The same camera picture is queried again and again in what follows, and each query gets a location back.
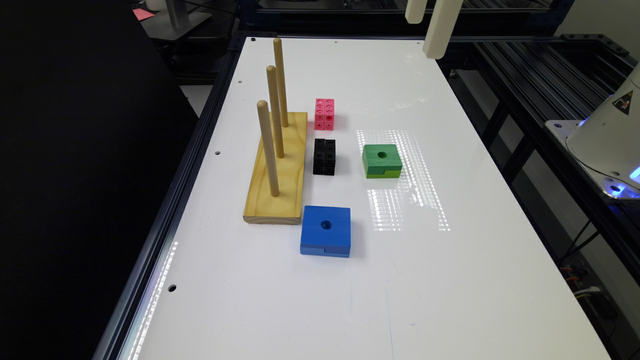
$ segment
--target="blue light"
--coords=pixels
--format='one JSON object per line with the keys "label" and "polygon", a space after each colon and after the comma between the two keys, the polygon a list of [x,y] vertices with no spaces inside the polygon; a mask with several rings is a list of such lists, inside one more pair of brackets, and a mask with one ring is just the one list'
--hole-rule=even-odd
{"label": "blue light", "polygon": [[640,177],[640,166],[638,166],[637,169],[633,170],[633,172],[631,173],[631,175],[629,175],[629,177],[631,178],[631,180],[640,183],[640,179],[638,179],[638,177]]}
{"label": "blue light", "polygon": [[625,186],[618,186],[618,189],[620,189],[620,190],[615,191],[615,190],[612,189],[613,191],[611,192],[611,195],[613,195],[615,197],[618,197],[618,195],[622,194],[622,192],[624,191],[624,188],[625,188]]}

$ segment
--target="metal frame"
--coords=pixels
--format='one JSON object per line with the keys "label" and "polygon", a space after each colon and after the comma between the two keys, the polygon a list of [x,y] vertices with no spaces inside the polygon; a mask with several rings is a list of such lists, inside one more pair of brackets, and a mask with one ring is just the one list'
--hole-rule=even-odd
{"label": "metal frame", "polygon": [[[574,0],[554,0],[549,9],[463,8],[458,17],[456,36],[546,36],[553,35],[564,21]],[[385,10],[298,10],[260,9],[256,0],[241,0],[243,29],[277,31],[287,35],[418,35],[424,36],[433,7],[424,21],[410,25],[403,9]]]}
{"label": "metal frame", "polygon": [[[502,169],[505,180],[512,183],[529,156],[536,150],[640,284],[640,210],[633,205],[605,199],[584,170],[543,126],[544,120],[553,116],[559,119],[584,119],[608,95],[606,90],[595,86],[585,75],[568,65],[555,50],[539,51],[539,46],[543,45],[567,44],[572,47],[575,44],[559,38],[503,39],[522,43],[513,46],[505,45],[505,42],[486,41],[487,39],[465,44],[468,40],[454,39],[454,43],[457,44],[453,46],[454,49],[466,49],[468,58],[463,62],[465,68],[475,68],[480,72],[503,104],[501,106],[507,109],[508,114],[524,133],[523,139]],[[612,55],[610,49],[597,44],[594,49],[599,51],[595,56],[611,61],[594,66],[600,67],[600,71],[609,66],[615,76],[605,80],[609,87],[616,88],[615,81],[624,80],[623,74],[626,72],[628,75],[631,72],[634,60]],[[541,68],[535,66],[537,61],[553,64],[555,73],[541,72]],[[445,58],[443,63],[451,67],[455,66],[456,62]],[[563,90],[563,85],[557,79],[566,80],[573,87],[571,94]],[[504,122],[504,116],[504,109],[499,106],[485,132],[481,134],[485,144],[495,138]]]}

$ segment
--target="white table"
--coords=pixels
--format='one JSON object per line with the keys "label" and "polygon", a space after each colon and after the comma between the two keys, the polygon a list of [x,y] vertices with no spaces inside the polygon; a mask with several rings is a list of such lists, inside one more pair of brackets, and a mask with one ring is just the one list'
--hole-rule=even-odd
{"label": "white table", "polygon": [[[336,101],[333,132],[310,123],[303,205],[351,208],[351,257],[242,220],[274,63],[248,39],[123,358],[609,358],[422,42],[283,45],[289,111]],[[314,138],[336,139],[336,176],[312,175]],[[398,145],[399,179],[365,179],[368,143]]]}

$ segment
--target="pink block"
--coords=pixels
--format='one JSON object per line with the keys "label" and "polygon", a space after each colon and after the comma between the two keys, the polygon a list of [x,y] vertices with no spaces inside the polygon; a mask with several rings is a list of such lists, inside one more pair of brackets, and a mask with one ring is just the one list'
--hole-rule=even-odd
{"label": "pink block", "polygon": [[333,99],[316,99],[316,113],[314,129],[333,130],[335,119],[335,101]]}

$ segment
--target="wooden dowel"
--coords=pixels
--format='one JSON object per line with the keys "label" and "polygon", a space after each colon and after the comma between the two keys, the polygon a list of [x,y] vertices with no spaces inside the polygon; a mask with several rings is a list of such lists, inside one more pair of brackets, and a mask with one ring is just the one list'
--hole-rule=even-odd
{"label": "wooden dowel", "polygon": [[269,106],[264,100],[258,101],[258,119],[260,119],[260,131],[262,132],[262,146],[264,158],[267,162],[269,174],[269,187],[271,196],[280,195],[278,188],[278,171],[276,169],[276,157],[273,154],[273,140],[271,139],[271,121],[269,121]]}
{"label": "wooden dowel", "polygon": [[280,119],[282,126],[289,126],[289,112],[287,110],[287,90],[284,85],[284,59],[282,57],[282,40],[273,39],[273,50],[276,54],[276,72],[278,73],[278,97],[280,98]]}
{"label": "wooden dowel", "polygon": [[282,126],[280,125],[280,106],[278,105],[278,81],[276,80],[276,68],[267,66],[267,82],[269,83],[269,99],[271,101],[271,115],[273,118],[273,141],[276,145],[276,156],[284,157],[284,145],[282,143]]}

